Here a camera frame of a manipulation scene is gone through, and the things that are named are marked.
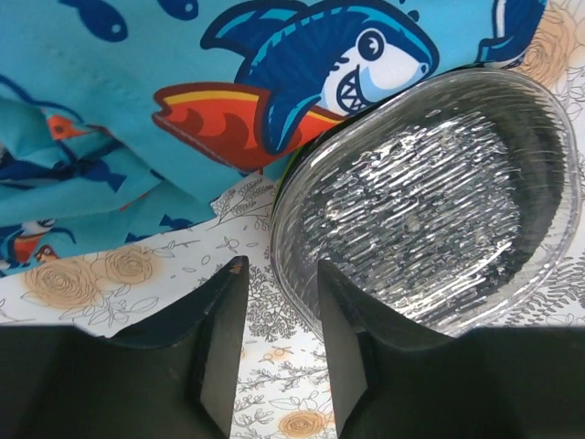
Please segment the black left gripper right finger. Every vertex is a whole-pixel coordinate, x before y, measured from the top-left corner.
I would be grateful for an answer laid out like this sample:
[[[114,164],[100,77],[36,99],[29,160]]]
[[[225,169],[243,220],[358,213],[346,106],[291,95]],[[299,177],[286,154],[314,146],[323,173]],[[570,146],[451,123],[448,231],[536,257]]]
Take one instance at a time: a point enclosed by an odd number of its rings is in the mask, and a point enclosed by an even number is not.
[[[331,262],[318,294],[341,438],[581,438],[584,331],[449,337],[367,295]]]

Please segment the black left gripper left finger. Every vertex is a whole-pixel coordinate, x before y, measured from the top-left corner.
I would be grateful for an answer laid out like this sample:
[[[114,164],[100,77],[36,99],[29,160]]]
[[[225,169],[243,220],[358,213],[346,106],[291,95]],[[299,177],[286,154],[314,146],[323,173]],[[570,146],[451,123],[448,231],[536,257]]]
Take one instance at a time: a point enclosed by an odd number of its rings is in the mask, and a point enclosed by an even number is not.
[[[249,261],[111,338],[75,327],[1,330],[4,438],[226,438]]]

